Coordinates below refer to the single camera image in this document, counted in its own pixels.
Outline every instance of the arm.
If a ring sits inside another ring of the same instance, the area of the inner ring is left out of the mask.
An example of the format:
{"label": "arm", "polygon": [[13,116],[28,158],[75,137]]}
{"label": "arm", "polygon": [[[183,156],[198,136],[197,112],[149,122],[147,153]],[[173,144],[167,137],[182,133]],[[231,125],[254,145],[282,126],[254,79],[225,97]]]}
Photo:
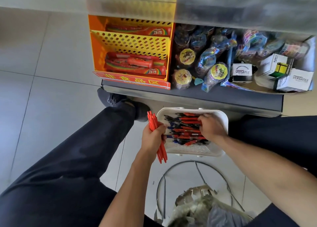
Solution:
{"label": "arm", "polygon": [[119,192],[114,197],[99,227],[141,227],[144,222],[145,195],[150,168],[166,127],[143,130],[142,146]]}
{"label": "arm", "polygon": [[200,116],[202,135],[215,142],[239,169],[301,227],[316,226],[317,179],[271,151],[230,138],[216,117]]}

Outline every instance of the yellow round label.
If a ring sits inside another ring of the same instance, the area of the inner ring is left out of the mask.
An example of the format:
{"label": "yellow round label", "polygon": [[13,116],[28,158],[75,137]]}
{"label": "yellow round label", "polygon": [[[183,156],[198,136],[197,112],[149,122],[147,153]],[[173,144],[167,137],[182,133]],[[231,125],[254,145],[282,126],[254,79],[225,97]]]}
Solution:
{"label": "yellow round label", "polygon": [[210,73],[214,79],[222,80],[227,76],[228,68],[224,64],[217,63],[211,67]]}
{"label": "yellow round label", "polygon": [[195,52],[192,49],[186,48],[180,52],[179,59],[184,65],[190,65],[195,61]]}
{"label": "yellow round label", "polygon": [[175,81],[177,84],[186,85],[192,81],[192,75],[186,69],[180,69],[175,73]]}

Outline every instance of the tile floor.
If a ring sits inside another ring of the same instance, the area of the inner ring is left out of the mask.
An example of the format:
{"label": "tile floor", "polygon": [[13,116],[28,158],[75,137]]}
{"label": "tile floor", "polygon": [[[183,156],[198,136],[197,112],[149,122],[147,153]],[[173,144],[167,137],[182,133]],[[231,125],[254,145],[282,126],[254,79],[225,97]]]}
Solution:
{"label": "tile floor", "polygon": [[[0,192],[103,109],[96,94],[101,81],[91,73],[91,67],[87,16],[0,8]],[[299,98],[303,101],[304,97],[302,94]],[[175,106],[142,101],[154,112],[163,106]],[[289,105],[284,105],[287,108],[290,113]],[[228,114],[229,118],[237,117]],[[122,185],[140,148],[145,124],[135,122],[119,145],[101,177],[105,185],[115,190]],[[156,161],[151,169],[146,197],[146,214],[150,217],[156,209],[156,189],[162,174],[185,160],[202,161],[217,168],[237,200],[253,215],[269,205],[269,200],[227,156],[169,155],[167,164]],[[206,182],[228,202],[225,181],[208,167],[200,166],[200,169]],[[183,190],[202,184],[192,163],[176,167],[166,180],[167,213]],[[161,204],[162,188],[159,200]]]}

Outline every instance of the white basket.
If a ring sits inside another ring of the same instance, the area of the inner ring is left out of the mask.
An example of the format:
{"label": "white basket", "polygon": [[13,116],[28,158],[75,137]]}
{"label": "white basket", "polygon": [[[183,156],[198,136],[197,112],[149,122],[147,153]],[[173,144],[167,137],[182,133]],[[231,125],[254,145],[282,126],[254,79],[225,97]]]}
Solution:
{"label": "white basket", "polygon": [[[168,121],[164,119],[164,115],[168,115],[171,117],[178,117],[176,113],[196,113],[196,114],[204,114],[204,113],[213,113],[216,115],[221,123],[223,124],[225,130],[228,133],[228,117],[227,115],[220,110],[208,110],[208,109],[184,109],[184,108],[162,108],[158,114],[158,121],[169,124]],[[192,144],[190,146],[179,145],[173,142],[172,138],[167,138],[165,143],[166,153],[175,153],[175,154],[192,154],[198,156],[212,156],[212,157],[220,157],[225,153],[222,149],[220,149],[215,143],[210,143],[209,145],[197,145]]]}

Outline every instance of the shoe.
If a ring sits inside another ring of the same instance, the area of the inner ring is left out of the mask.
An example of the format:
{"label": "shoe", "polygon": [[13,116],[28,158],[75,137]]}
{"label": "shoe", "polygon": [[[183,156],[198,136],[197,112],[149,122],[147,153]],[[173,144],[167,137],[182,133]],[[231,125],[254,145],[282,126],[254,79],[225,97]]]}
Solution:
{"label": "shoe", "polygon": [[135,117],[134,120],[139,122],[146,122],[147,112],[150,111],[150,107],[144,103],[133,101],[127,98],[126,95],[109,93],[103,88],[97,90],[98,97],[105,107],[115,107],[118,102],[129,102],[135,107]]}

